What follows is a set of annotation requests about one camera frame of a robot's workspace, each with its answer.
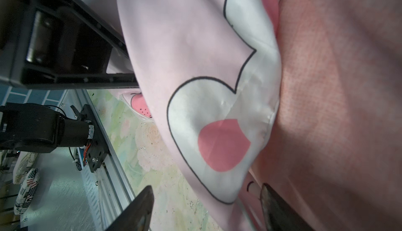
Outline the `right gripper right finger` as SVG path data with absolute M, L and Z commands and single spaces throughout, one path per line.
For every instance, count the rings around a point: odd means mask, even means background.
M 268 231 L 313 231 L 312 227 L 266 183 L 261 188 L 260 202 Z

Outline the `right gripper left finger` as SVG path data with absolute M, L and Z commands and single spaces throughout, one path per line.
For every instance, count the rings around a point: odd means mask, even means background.
M 148 231 L 153 205 L 154 194 L 152 186 L 146 186 L 106 230 Z

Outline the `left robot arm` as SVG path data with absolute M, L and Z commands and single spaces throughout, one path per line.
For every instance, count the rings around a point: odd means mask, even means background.
M 116 52 L 128 60 L 122 36 L 81 0 L 1 0 L 1 82 L 17 88 L 137 88 L 133 73 L 109 74 Z M 1 106 L 1 149 L 52 152 L 93 137 L 85 115 L 69 119 L 39 104 Z

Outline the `salmon pink feather pillow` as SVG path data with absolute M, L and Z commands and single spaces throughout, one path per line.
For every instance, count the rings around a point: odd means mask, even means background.
M 280 107 L 251 168 L 317 231 L 402 228 L 402 0 L 280 0 Z

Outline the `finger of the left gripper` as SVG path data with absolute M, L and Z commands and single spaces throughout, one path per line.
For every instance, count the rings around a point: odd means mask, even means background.
M 109 74 L 123 37 L 82 0 L 1 0 L 1 84 L 25 89 L 137 88 L 133 73 Z

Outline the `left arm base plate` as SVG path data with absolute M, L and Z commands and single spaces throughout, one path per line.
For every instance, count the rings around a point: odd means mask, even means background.
M 102 132 L 102 124 L 90 105 L 83 105 L 80 112 L 74 105 L 71 105 L 70 108 L 73 110 L 77 120 L 89 125 L 87 138 L 82 145 L 84 147 L 82 161 L 83 165 L 88 166 L 91 173 L 94 173 L 102 166 L 106 156 L 110 153 L 106 137 Z

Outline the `light pink bunny pillow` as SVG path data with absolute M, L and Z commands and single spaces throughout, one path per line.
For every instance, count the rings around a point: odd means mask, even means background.
M 280 0 L 82 0 L 124 37 L 160 134 L 225 231 L 265 229 L 250 168 L 280 103 Z

